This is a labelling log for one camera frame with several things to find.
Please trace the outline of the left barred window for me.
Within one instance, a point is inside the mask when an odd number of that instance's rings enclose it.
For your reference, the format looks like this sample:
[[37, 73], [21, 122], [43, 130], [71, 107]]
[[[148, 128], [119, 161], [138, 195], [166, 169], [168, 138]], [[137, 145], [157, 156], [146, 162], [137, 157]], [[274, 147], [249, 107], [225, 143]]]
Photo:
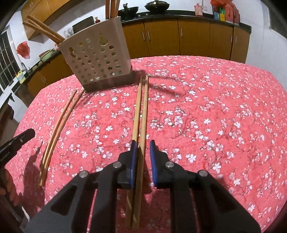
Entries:
[[9, 86], [9, 84], [16, 77], [20, 71], [19, 66], [14, 58], [7, 32], [1, 34], [0, 37], [0, 75], [1, 75], [1, 87], [3, 90]]

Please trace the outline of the wooden cabinets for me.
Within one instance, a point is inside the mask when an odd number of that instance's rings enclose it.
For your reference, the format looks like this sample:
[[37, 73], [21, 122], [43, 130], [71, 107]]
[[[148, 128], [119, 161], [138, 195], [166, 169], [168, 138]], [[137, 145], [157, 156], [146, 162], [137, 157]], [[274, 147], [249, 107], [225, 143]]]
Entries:
[[28, 21], [27, 16], [31, 15], [50, 25], [66, 8], [70, 9], [70, 5], [73, 5], [73, 1], [26, 1], [21, 9], [22, 21]]
[[[250, 26], [230, 25], [192, 17], [149, 19], [122, 23], [129, 56], [134, 58], [191, 55], [244, 63], [251, 34]], [[36, 96], [41, 89], [74, 75], [60, 54], [44, 63], [28, 80], [28, 90]]]

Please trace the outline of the red containers with bag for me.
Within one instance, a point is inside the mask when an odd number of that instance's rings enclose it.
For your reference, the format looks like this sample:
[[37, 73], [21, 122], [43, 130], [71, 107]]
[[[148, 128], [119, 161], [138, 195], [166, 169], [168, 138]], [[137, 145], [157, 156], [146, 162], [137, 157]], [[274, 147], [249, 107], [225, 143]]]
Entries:
[[210, 4], [213, 9], [215, 20], [227, 22], [230, 24], [240, 24], [239, 10], [232, 0], [211, 0]]

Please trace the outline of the right barred window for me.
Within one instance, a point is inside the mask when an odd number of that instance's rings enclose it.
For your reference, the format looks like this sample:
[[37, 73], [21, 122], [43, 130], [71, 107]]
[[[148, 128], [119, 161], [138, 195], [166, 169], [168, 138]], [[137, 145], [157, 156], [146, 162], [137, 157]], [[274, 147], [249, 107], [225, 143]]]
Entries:
[[286, 20], [273, 6], [269, 5], [270, 28], [286, 38]]

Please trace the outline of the beige perforated utensil holder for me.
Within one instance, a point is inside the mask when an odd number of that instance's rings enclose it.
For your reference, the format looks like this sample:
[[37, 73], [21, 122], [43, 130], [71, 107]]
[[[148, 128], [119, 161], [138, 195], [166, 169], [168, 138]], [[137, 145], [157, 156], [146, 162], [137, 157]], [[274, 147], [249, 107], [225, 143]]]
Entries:
[[134, 82], [120, 17], [89, 26], [65, 39], [58, 47], [86, 92]]

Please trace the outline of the yellow detergent bottle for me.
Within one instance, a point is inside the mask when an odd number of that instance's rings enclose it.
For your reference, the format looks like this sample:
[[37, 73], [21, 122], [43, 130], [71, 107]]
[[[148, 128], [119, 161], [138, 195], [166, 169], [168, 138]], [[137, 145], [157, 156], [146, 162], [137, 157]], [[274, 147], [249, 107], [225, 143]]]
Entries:
[[25, 77], [25, 75], [24, 75], [24, 73], [23, 73], [22, 70], [20, 70], [20, 71], [17, 73], [16, 78], [17, 78], [17, 80], [18, 80], [18, 82], [19, 82], [20, 84], [22, 84], [22, 83], [26, 80], [26, 77]]

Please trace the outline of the pink bottle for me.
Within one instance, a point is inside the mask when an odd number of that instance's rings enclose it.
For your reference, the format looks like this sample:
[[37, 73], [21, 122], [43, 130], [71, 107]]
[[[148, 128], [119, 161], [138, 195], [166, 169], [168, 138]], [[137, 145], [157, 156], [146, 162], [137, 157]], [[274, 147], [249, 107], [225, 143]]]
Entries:
[[195, 6], [194, 6], [194, 9], [195, 9], [195, 15], [197, 17], [202, 17], [203, 16], [203, 7], [202, 5], [200, 5], [199, 3], [197, 3]]

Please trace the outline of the red floral tablecloth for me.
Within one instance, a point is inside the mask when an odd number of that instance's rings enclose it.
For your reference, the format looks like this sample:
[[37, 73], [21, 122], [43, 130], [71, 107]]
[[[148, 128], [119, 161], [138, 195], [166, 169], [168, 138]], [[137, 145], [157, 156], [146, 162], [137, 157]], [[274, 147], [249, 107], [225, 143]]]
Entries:
[[[149, 76], [147, 140], [189, 171], [205, 169], [258, 222], [262, 231], [286, 203], [286, 90], [268, 71], [193, 56], [132, 61]], [[74, 90], [75, 76], [42, 89], [17, 133], [35, 137], [6, 165], [30, 216], [78, 172], [101, 171], [131, 147], [136, 84], [84, 93], [53, 152], [46, 185], [39, 166], [56, 121]]]

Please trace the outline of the wooden lower cabinets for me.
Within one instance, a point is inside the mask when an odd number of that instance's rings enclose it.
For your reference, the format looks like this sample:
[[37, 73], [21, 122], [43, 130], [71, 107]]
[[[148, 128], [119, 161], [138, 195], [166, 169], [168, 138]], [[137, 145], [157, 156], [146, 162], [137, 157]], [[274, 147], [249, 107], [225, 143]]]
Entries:
[[[129, 56], [134, 58], [191, 55], [244, 63], [251, 34], [250, 26], [230, 25], [192, 17], [149, 19], [122, 23]], [[60, 54], [44, 63], [28, 80], [28, 90], [36, 96], [41, 89], [74, 75]]]

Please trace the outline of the black wok with lid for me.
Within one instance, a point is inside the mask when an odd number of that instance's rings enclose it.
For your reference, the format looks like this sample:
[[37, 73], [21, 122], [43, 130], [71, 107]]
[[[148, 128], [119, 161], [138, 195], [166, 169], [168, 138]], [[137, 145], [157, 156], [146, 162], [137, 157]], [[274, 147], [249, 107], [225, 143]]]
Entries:
[[153, 14], [164, 14], [170, 4], [166, 1], [154, 0], [147, 3], [144, 7]]

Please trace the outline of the barred window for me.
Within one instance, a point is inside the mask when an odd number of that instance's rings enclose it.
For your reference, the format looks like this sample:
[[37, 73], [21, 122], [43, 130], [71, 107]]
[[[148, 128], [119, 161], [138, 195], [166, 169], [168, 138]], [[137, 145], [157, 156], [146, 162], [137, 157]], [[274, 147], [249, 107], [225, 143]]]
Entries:
[[1, 34], [0, 37], [0, 75], [1, 75], [1, 87], [3, 90], [9, 86], [9, 84], [16, 77], [20, 71], [19, 66], [14, 58], [7, 32]]
[[269, 5], [270, 28], [286, 38], [286, 20], [273, 6]]

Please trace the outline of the dark cutting board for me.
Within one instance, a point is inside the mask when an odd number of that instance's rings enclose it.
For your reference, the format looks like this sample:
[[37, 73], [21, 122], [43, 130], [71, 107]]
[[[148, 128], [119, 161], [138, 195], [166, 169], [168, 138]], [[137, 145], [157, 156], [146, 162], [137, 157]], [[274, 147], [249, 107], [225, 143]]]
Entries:
[[73, 28], [73, 33], [76, 34], [78, 33], [79, 31], [82, 31], [83, 29], [89, 27], [89, 26], [92, 26], [93, 24], [95, 24], [95, 21], [93, 19], [92, 16], [78, 22], [77, 24], [74, 24], [72, 26]]

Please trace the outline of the wooden upper cabinets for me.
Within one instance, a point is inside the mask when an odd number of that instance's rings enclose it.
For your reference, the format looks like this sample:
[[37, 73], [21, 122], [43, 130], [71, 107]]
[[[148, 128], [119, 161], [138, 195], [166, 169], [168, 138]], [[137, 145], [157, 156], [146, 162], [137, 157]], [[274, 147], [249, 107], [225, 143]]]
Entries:
[[73, 5], [73, 1], [26, 1], [21, 9], [22, 21], [28, 21], [27, 16], [31, 15], [50, 25], [66, 8], [70, 9], [70, 5]]

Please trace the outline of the red hanging plastic bag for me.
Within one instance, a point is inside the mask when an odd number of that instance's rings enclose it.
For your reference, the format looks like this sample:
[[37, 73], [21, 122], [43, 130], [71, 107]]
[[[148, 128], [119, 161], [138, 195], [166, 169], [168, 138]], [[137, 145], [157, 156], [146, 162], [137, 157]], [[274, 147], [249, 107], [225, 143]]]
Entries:
[[17, 54], [19, 54], [24, 59], [30, 59], [30, 47], [27, 41], [21, 42], [16, 49]]

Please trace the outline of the black wok with utensil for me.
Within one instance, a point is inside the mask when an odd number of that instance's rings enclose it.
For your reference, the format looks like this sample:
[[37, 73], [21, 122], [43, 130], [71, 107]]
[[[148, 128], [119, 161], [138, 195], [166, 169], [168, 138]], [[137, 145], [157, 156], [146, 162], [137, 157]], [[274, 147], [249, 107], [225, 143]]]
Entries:
[[136, 17], [139, 7], [128, 7], [128, 4], [123, 4], [123, 9], [118, 11], [118, 16], [121, 20], [132, 19]]

